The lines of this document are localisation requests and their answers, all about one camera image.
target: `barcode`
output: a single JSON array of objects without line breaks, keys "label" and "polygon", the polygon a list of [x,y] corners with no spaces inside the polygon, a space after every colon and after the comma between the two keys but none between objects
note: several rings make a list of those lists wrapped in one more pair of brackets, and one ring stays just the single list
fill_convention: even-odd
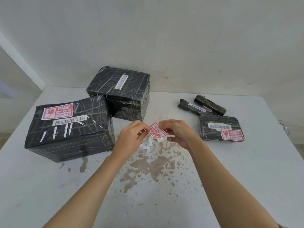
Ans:
[{"label": "barcode", "polygon": [[127,78],[128,78],[128,75],[123,74],[121,76],[121,78],[119,79],[119,81],[118,81],[118,83],[117,83],[117,85],[116,85],[116,87],[114,89],[121,90],[121,88],[123,87],[123,85],[126,82]]},{"label": "barcode", "polygon": [[68,124],[68,123],[72,123],[72,122],[84,121],[86,119],[87,119],[87,116],[82,115],[82,116],[73,117],[73,118],[54,120],[53,126],[59,126],[59,125],[64,125],[64,124]]},{"label": "barcode", "polygon": [[217,125],[213,123],[208,123],[208,127],[210,129],[227,129],[227,130],[232,130],[231,125]]},{"label": "barcode", "polygon": [[201,108],[201,107],[198,107],[197,105],[193,105],[193,104],[191,104],[191,103],[189,103],[188,105],[193,106],[193,107],[195,107],[195,108],[197,108],[197,109],[203,111],[204,113],[206,112],[205,109],[203,109],[203,108]]}]

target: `left hand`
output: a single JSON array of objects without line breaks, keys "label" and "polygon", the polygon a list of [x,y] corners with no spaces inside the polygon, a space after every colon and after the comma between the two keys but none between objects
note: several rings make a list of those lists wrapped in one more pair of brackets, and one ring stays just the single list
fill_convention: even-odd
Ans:
[{"label": "left hand", "polygon": [[112,151],[112,156],[126,162],[135,153],[150,131],[149,126],[139,120],[123,128]]}]

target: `white table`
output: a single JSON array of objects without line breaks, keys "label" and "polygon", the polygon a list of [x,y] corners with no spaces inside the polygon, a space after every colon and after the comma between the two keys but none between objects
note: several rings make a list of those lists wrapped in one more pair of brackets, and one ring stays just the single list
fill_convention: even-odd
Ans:
[{"label": "white table", "polygon": [[[151,92],[144,122],[149,125],[163,119],[183,119],[198,133],[198,116],[177,107],[179,99],[192,102],[195,96]],[[207,142],[211,150],[277,222],[289,228],[302,227],[304,162],[264,100],[249,96],[204,96],[224,106],[227,116],[239,120],[246,139],[243,143]],[[87,97],[83,88],[47,87],[1,150],[1,227],[43,226],[110,154],[89,156],[81,173],[81,158],[63,165],[23,148],[36,105]],[[113,122],[116,136],[130,123],[116,118]],[[150,150],[148,156],[153,160],[148,162],[180,151],[181,155],[173,157],[173,174],[163,165],[163,175],[168,176],[159,175],[156,182],[150,174],[141,174],[136,176],[137,185],[124,193],[128,181],[120,179],[127,169],[132,169],[131,163],[147,155],[135,153],[133,161],[129,160],[114,179],[93,227],[219,227],[190,155],[172,143],[165,141],[162,145],[163,148],[158,145]]]}]

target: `small black package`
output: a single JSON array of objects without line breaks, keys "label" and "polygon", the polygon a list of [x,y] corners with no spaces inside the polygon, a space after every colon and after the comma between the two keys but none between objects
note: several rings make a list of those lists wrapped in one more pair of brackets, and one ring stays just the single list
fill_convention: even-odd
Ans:
[{"label": "small black package", "polygon": [[180,100],[180,103],[178,104],[178,107],[185,110],[189,111],[191,113],[194,113],[196,115],[201,115],[201,114],[211,114],[211,112],[207,111],[206,109],[199,107],[197,105],[194,105],[192,103],[187,102],[184,99]]},{"label": "small black package", "polygon": [[24,148],[55,162],[112,150],[113,123],[104,96],[36,107]]},{"label": "small black package", "polygon": [[239,121],[234,117],[204,114],[199,119],[199,132],[203,140],[245,141]]},{"label": "small black package", "polygon": [[204,106],[209,112],[212,112],[214,115],[224,115],[226,113],[226,109],[221,107],[214,102],[208,100],[207,98],[197,95],[194,99],[194,102]]},{"label": "small black package", "polygon": [[91,81],[87,93],[104,95],[113,117],[143,121],[150,98],[150,74],[105,66]]}]

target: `pink label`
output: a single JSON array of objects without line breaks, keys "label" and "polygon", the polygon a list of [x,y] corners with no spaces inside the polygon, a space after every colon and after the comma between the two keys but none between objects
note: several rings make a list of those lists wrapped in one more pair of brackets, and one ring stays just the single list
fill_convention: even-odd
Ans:
[{"label": "pink label", "polygon": [[152,135],[152,138],[162,138],[168,135],[163,129],[160,129],[158,127],[157,122],[153,123],[151,126],[149,126],[149,128],[150,128],[149,134]]},{"label": "pink label", "polygon": [[69,118],[73,116],[73,103],[44,108],[42,120]]},{"label": "pink label", "polygon": [[245,141],[241,130],[221,130],[221,135],[224,140]]}]

